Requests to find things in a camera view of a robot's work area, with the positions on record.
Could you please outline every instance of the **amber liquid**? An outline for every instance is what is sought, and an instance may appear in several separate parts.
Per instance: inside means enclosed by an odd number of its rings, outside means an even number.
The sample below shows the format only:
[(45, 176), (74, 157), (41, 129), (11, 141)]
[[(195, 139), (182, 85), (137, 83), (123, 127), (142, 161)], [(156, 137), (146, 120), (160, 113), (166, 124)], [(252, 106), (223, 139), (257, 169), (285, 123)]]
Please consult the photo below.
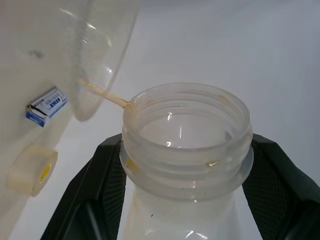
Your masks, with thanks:
[(112, 93), (109, 93), (99, 87), (97, 87), (96, 85), (94, 84), (91, 84), (91, 83), (88, 83), (88, 82), (85, 82), (83, 80), (80, 80), (79, 83), (81, 85), (84, 85), (87, 89), (93, 91), (95, 94), (105, 98), (105, 99), (108, 99), (110, 100), (111, 102), (119, 105), (120, 107), (122, 107), (123, 109), (128, 107), (130, 105), (130, 103)]

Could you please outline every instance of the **roll of tape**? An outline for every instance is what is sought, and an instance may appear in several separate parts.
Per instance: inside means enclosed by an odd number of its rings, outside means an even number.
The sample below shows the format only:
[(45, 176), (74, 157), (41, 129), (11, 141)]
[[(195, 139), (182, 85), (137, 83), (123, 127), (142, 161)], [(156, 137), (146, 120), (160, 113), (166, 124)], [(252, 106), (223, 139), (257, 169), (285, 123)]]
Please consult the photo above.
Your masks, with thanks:
[(6, 186), (35, 197), (46, 185), (58, 159), (58, 153), (41, 145), (25, 149), (15, 160), (6, 178)]

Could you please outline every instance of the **translucent plastic container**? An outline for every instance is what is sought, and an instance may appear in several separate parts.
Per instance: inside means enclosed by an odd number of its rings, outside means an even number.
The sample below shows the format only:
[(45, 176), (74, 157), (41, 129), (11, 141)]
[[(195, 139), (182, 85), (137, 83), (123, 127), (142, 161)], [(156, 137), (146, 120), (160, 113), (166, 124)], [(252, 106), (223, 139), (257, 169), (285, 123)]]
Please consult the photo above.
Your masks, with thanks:
[(193, 83), (151, 88), (124, 109), (122, 165), (135, 183), (125, 240), (239, 240), (233, 191), (253, 163), (246, 105)]
[[(57, 157), (47, 162), (52, 158), (46, 152), (58, 154), (56, 144), (73, 114), (85, 121), (103, 101), (80, 83), (111, 88), (139, 2), (0, 0), (1, 240), (54, 171)], [(26, 118), (26, 106), (52, 87), (69, 105), (42, 128)]]

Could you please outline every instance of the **yellow residue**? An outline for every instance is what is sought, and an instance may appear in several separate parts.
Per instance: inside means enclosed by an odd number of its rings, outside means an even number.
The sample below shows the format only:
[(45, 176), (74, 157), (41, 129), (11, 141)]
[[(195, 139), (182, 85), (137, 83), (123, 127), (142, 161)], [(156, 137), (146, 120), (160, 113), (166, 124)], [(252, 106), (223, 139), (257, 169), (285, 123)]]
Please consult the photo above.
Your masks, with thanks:
[(110, 94), (109, 92), (101, 89), (101, 88), (98, 88), (96, 85), (94, 84), (91, 84), (91, 83), (88, 83), (88, 82), (85, 82), (83, 80), (79, 80), (79, 83), (83, 86), (85, 86), (87, 89), (95, 92), (95, 94), (105, 98), (105, 99), (108, 99), (110, 100), (111, 102), (115, 103), (115, 104), (118, 104), (120, 107), (122, 108), (126, 108), (130, 105), (130, 103), (114, 94)]
[(148, 106), (148, 105), (151, 105), (151, 104), (154, 104), (155, 103), (155, 101), (154, 100), (148, 100), (148, 101), (146, 101), (146, 105)]
[(133, 202), (133, 206), (135, 207), (135, 210), (139, 211), (139, 206), (138, 206), (136, 193), (133, 194), (132, 202)]
[(130, 157), (128, 157), (126, 160), (126, 167), (130, 170), (140, 172), (140, 168), (134, 163), (134, 161), (131, 160)]
[(225, 108), (230, 103), (230, 101), (223, 95), (219, 95), (219, 97), (221, 98), (220, 104)]
[(41, 178), (40, 178), (40, 183), (42, 183), (44, 181), (44, 179), (46, 178), (46, 176), (48, 175), (48, 173), (50, 172), (51, 169), (51, 164), (49, 164), (48, 166), (46, 166), (45, 170), (43, 171)]

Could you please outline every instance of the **blue and white box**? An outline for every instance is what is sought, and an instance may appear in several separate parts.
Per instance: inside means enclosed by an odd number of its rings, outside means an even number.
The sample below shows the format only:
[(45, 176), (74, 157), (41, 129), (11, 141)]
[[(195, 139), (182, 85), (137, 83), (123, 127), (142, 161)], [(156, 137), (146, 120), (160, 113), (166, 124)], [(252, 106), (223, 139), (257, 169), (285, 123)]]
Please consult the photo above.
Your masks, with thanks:
[(47, 94), (26, 106), (26, 118), (40, 125), (46, 126), (68, 103), (63, 93), (54, 88)]

